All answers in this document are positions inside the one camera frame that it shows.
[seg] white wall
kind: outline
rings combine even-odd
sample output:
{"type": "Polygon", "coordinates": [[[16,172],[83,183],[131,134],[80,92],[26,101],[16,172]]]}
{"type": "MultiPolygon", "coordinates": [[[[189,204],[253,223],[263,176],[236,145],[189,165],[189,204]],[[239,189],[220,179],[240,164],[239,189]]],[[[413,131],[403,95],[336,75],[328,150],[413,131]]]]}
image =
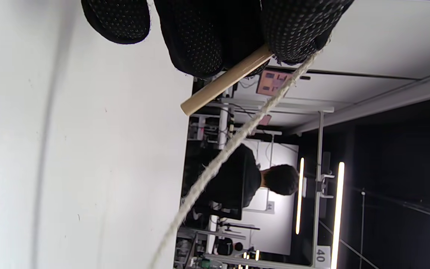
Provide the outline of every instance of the white wall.
{"type": "Polygon", "coordinates": [[[146,267],[178,210],[191,93],[151,14],[122,46],[79,1],[0,0],[1,269],[146,267]]]}
{"type": "MultiPolygon", "coordinates": [[[[261,164],[262,170],[269,168],[271,143],[248,139],[244,144],[254,151],[256,160],[261,164]]],[[[285,146],[288,146],[293,150],[298,149],[298,146],[296,145],[285,146]]],[[[297,167],[296,162],[296,152],[293,152],[280,144],[274,144],[272,160],[273,166],[289,164],[297,167]]],[[[261,229],[259,231],[252,232],[251,244],[255,246],[255,249],[259,249],[263,252],[289,255],[292,241],[294,195],[283,196],[270,191],[268,200],[275,202],[274,214],[244,211],[241,221],[229,221],[231,223],[254,225],[261,229]]],[[[231,230],[241,232],[243,235],[247,236],[247,240],[242,240],[240,242],[243,243],[244,247],[249,245],[249,230],[238,228],[231,228],[231,230]]]]}

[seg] black wall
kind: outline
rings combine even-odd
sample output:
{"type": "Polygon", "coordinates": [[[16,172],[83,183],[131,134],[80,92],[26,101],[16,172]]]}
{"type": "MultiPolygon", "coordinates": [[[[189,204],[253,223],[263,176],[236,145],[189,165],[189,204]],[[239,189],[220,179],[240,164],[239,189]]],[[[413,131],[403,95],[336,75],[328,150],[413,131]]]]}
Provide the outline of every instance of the black wall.
{"type": "MultiPolygon", "coordinates": [[[[316,136],[303,134],[300,157],[315,160],[316,136]]],[[[382,269],[430,268],[430,216],[403,206],[430,211],[430,101],[327,127],[324,151],[331,151],[334,172],[346,163],[341,239],[360,251],[364,189],[365,257],[382,269]]],[[[328,207],[322,221],[332,228],[334,201],[328,207]]],[[[320,227],[319,244],[331,243],[320,227]]],[[[338,267],[359,268],[359,258],[342,244],[338,267]]]]}

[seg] neck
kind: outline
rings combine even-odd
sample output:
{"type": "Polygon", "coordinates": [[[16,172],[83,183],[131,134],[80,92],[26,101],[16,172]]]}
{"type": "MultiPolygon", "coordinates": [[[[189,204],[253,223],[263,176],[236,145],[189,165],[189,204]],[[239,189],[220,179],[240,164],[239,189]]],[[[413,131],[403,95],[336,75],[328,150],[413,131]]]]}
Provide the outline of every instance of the neck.
{"type": "Polygon", "coordinates": [[[266,184],[265,184],[265,174],[267,173],[267,171],[268,171],[268,169],[260,171],[260,174],[261,174],[261,185],[260,185],[260,187],[261,188],[266,188],[267,187],[266,184]]]}

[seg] twisted white rope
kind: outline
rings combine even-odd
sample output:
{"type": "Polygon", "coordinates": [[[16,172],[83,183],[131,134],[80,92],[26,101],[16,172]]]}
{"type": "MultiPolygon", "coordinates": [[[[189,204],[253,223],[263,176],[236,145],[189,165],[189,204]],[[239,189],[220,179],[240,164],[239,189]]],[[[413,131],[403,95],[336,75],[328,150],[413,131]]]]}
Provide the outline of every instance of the twisted white rope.
{"type": "Polygon", "coordinates": [[[304,63],[293,73],[293,77],[289,80],[285,81],[280,90],[278,90],[277,94],[271,97],[263,107],[256,113],[254,117],[252,117],[249,121],[247,121],[233,136],[232,139],[225,145],[225,148],[218,154],[218,156],[213,159],[208,167],[203,171],[203,173],[198,177],[198,180],[193,186],[190,188],[188,195],[184,199],[184,203],[181,205],[179,212],[175,216],[174,220],[169,226],[169,229],[165,233],[160,242],[157,251],[155,252],[152,260],[149,264],[149,269],[155,269],[155,264],[157,263],[162,250],[165,248],[169,240],[171,240],[172,235],[177,232],[181,223],[184,221],[184,218],[189,213],[191,207],[198,199],[200,194],[203,192],[208,182],[212,177],[218,172],[222,163],[224,163],[228,157],[235,151],[235,149],[242,143],[242,141],[246,138],[246,136],[253,131],[253,129],[258,125],[261,119],[273,108],[275,107],[280,100],[285,96],[285,93],[290,89],[291,85],[294,85],[295,82],[303,75],[306,71],[308,71],[309,67],[313,64],[316,57],[321,53],[321,51],[317,51],[312,54],[309,58],[307,58],[304,63]]]}

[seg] number label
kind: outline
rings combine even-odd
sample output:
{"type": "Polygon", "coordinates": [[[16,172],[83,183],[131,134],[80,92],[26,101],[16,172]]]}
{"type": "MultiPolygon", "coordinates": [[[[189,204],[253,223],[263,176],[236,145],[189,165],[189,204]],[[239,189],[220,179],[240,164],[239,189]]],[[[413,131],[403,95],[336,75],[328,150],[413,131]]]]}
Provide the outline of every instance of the number label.
{"type": "Polygon", "coordinates": [[[316,247],[315,267],[329,269],[331,267],[331,247],[327,245],[318,245],[316,247]]]}

